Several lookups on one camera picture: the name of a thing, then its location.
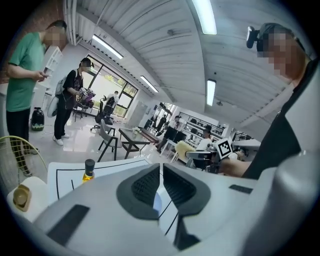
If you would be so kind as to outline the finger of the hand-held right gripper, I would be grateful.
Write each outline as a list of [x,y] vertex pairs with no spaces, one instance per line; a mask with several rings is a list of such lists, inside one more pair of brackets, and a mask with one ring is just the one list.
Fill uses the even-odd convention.
[[194,160],[210,160],[213,153],[210,151],[187,151],[186,157]]

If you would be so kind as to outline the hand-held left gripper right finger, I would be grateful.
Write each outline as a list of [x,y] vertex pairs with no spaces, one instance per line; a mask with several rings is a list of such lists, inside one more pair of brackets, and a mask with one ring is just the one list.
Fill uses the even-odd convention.
[[251,221],[244,208],[256,181],[162,169],[162,251],[241,252]]

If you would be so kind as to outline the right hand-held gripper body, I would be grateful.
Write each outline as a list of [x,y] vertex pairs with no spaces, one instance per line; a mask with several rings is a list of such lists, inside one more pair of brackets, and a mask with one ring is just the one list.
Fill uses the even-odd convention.
[[233,152],[231,144],[229,143],[227,138],[223,138],[213,142],[212,148],[212,160],[214,161],[221,161],[227,158]]

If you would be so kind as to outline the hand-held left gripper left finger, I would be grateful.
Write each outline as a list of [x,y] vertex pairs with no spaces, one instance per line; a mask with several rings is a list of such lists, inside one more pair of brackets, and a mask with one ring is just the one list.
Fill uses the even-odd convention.
[[35,221],[50,256],[173,256],[154,209],[160,166],[94,178],[50,205]]

